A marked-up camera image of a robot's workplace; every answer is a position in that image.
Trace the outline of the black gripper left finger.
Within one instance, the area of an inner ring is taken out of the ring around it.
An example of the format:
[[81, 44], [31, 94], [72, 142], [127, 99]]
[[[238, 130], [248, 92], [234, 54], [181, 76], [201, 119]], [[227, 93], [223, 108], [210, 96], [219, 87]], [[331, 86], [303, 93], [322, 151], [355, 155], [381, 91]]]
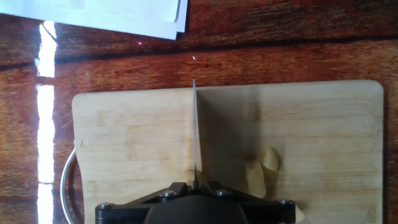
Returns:
[[102, 202], [95, 207], [95, 224], [144, 223], [150, 209], [155, 205], [191, 193], [192, 187], [187, 183], [173, 182], [167, 188], [125, 204], [117, 205], [111, 202]]

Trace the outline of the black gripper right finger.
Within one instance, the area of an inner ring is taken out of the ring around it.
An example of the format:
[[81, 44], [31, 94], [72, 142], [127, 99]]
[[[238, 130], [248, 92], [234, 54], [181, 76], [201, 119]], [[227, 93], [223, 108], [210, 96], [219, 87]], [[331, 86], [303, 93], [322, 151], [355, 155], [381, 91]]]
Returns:
[[250, 223], [295, 223], [295, 202], [290, 199], [264, 200], [219, 182], [205, 182], [201, 194], [239, 205]]

